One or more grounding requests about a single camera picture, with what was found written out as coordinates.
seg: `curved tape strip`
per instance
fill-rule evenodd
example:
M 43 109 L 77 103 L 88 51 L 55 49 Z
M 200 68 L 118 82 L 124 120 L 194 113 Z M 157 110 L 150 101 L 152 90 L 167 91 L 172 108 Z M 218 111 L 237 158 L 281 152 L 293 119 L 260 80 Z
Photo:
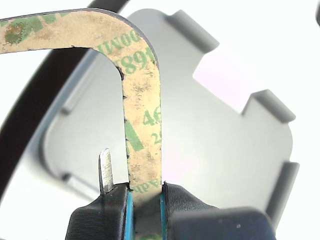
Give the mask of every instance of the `curved tape strip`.
M 82 47 L 107 56 L 122 78 L 127 164 L 134 203 L 140 205 L 161 192 L 159 69 L 151 45 L 136 26 L 102 9 L 40 13 L 0 20 L 0 43 L 0 54 Z

